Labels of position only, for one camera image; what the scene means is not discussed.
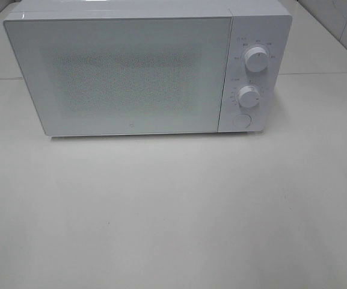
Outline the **white microwave knob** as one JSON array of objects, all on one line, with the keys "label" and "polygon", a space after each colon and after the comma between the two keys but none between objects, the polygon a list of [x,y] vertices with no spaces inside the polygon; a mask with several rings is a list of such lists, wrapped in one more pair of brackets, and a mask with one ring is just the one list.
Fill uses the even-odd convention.
[{"label": "white microwave knob", "polygon": [[254,85],[245,85],[238,90],[236,98],[240,106],[252,108],[260,102],[260,92]]},{"label": "white microwave knob", "polygon": [[245,68],[249,72],[258,73],[268,67],[270,53],[263,45],[252,45],[243,52]]}]

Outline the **white microwave door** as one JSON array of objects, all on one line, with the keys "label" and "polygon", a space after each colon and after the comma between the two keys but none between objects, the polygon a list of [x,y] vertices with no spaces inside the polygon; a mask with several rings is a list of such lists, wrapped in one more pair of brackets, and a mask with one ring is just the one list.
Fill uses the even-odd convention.
[{"label": "white microwave door", "polygon": [[4,26],[48,136],[218,129],[228,17]]}]

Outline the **round white door button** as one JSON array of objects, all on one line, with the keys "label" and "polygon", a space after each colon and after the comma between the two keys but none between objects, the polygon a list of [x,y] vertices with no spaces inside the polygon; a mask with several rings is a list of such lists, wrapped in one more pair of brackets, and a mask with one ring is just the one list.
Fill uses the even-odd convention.
[{"label": "round white door button", "polygon": [[238,114],[233,119],[233,124],[236,128],[247,129],[252,122],[252,118],[249,114]]}]

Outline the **white microwave oven body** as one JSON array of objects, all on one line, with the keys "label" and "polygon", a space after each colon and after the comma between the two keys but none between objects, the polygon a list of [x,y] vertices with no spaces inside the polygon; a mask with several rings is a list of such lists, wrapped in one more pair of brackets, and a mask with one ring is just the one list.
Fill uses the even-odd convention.
[{"label": "white microwave oven body", "polygon": [[[218,129],[215,132],[193,133],[261,131],[271,110],[275,84],[292,24],[292,15],[278,1],[21,1],[8,14],[4,23],[8,20],[215,17],[228,17],[231,20]],[[252,45],[263,45],[270,53],[268,67],[258,73],[249,72],[245,68],[242,56]],[[244,108],[239,105],[236,94],[245,85],[254,85],[259,89],[260,102],[255,107]],[[249,114],[252,118],[247,129],[236,128],[233,124],[234,117],[242,113]]]}]

